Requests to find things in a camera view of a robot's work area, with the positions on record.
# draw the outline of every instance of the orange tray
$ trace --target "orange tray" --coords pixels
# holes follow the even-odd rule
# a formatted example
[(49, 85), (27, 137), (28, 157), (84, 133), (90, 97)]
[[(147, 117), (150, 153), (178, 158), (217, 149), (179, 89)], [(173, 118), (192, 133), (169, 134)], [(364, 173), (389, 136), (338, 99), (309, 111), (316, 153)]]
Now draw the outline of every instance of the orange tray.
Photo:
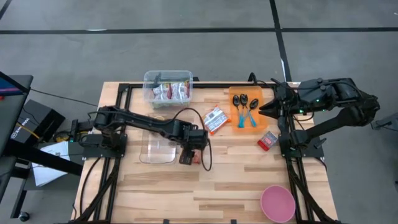
[[(238, 109), (236, 106), (233, 104), (233, 97), (234, 95), (240, 96), (241, 94), (247, 94), (248, 96), (248, 103), (247, 107), (248, 110), (250, 110), (250, 102), (254, 99), (259, 100), (259, 105), (257, 106), (256, 109), (252, 110), (251, 116), (257, 123), (257, 127), (253, 127), (250, 122), (250, 118), (247, 117), (246, 120), (244, 121), (244, 128), (239, 128), (239, 114), (238, 114)], [(235, 132), (238, 133), (256, 133), (256, 132), (261, 132), (264, 129), (268, 127), (268, 122), (265, 116), (259, 114), (259, 108), (264, 104), (264, 99), (262, 97), (262, 89), (259, 86), (237, 86), (237, 87), (230, 87), (229, 88), (229, 110), (231, 111), (231, 117), (230, 119), (232, 120), (231, 125), (232, 129)], [(244, 111), (244, 115), (246, 116), (248, 113), (248, 110), (246, 110), (246, 107), (244, 110), (242, 110), (242, 105), (239, 105), (239, 112), (242, 113)]]

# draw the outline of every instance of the wooden tabletop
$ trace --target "wooden tabletop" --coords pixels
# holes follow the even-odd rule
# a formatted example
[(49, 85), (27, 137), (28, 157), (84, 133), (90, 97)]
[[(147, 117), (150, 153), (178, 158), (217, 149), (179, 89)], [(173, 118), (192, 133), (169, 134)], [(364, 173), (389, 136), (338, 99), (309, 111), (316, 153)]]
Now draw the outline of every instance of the wooden tabletop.
[[(99, 106), (114, 105), (119, 82), (105, 82)], [(264, 102), (273, 99), (270, 89), (263, 89)], [(156, 112), (144, 102), (142, 90), (132, 92), (130, 111), (148, 115)], [(227, 115), (229, 96), (227, 88), (193, 90), (189, 107), (202, 115), (218, 105)], [(200, 124), (199, 117), (186, 111), (179, 119), (188, 118)], [(278, 134), (277, 121), (267, 118), (267, 130)], [(313, 126), (313, 121), (302, 122), (304, 128)], [(210, 172), (202, 166), (181, 165), (178, 160), (169, 165), (143, 164), (139, 160), (143, 130), (128, 127), (128, 146), (121, 160), (118, 186), (113, 207), (112, 223), (159, 223), (169, 219), (171, 223), (273, 223), (261, 211), (260, 196), (271, 185), (281, 185), (290, 190), (284, 158), (279, 145), (265, 152), (257, 141), (259, 134), (236, 134), (231, 125), (222, 127), (210, 136), (213, 148), (213, 168)], [(80, 192), (88, 169), (95, 159), (85, 162), (76, 195), (75, 206), (79, 211)], [(86, 208), (98, 192), (103, 168), (101, 159), (89, 176), (83, 197)], [(337, 219), (325, 167), (312, 158), (304, 158), (308, 188), (319, 206), (332, 218)], [(104, 219), (108, 195), (104, 196), (100, 218)], [(303, 218), (306, 218), (304, 203), (301, 203)]]

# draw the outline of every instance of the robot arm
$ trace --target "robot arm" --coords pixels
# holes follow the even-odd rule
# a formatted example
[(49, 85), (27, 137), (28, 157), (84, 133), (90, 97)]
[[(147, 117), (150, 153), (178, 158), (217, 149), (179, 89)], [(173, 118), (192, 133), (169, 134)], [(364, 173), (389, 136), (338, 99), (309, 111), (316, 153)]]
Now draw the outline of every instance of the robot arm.
[(293, 130), (290, 133), (293, 147), (308, 144), (311, 139), (343, 126), (365, 126), (380, 109), (377, 97), (359, 90), (350, 78), (319, 78), (302, 82), (298, 88), (272, 81), (278, 84), (275, 98), (260, 107), (262, 115), (278, 119), (281, 116), (332, 110), (334, 107), (343, 108), (335, 118), (307, 130)]
[(111, 150), (118, 147), (120, 135), (118, 128), (132, 126), (159, 133), (162, 137), (181, 144), (183, 151), (179, 162), (190, 165), (194, 156), (194, 149), (201, 151), (208, 143), (208, 131), (199, 129), (197, 125), (181, 121), (179, 119), (168, 119), (165, 121), (132, 113), (119, 109), (115, 106), (104, 106), (96, 112), (94, 127), (102, 132), (101, 147)]

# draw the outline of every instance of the pink bowl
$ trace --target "pink bowl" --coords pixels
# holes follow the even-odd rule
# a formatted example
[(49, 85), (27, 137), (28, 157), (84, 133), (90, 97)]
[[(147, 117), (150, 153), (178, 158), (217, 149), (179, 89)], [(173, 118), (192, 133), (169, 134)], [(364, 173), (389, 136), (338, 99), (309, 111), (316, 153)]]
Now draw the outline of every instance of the pink bowl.
[(290, 191), (278, 185), (266, 188), (261, 195), (260, 203), (264, 214), (277, 223), (289, 221), (296, 210), (296, 204)]

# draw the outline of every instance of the concrete floor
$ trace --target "concrete floor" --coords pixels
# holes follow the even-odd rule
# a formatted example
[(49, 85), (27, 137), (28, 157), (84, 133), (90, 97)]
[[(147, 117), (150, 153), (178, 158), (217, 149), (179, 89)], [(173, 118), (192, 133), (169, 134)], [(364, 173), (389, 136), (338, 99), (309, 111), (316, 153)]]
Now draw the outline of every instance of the concrete floor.
[[(282, 27), (398, 27), (396, 1), (276, 1)], [(262, 0), (12, 0), (0, 30), (273, 27)], [(351, 77), (379, 97), (377, 119), (398, 111), (398, 33), (283, 34), (293, 81)], [(148, 70), (190, 70), (200, 80), (283, 80), (274, 33), (0, 35), (0, 70), (31, 74), (38, 90), (96, 103), (104, 81), (141, 81)], [(90, 106), (31, 93), (30, 98), (70, 120)], [(335, 115), (317, 114), (319, 123)], [(338, 216), (345, 223), (398, 220), (398, 140), (388, 130), (342, 128), (327, 134), (328, 176)], [(0, 204), (10, 220), (20, 181), (12, 179)], [(77, 181), (64, 190), (29, 192), (28, 223), (66, 222)]]

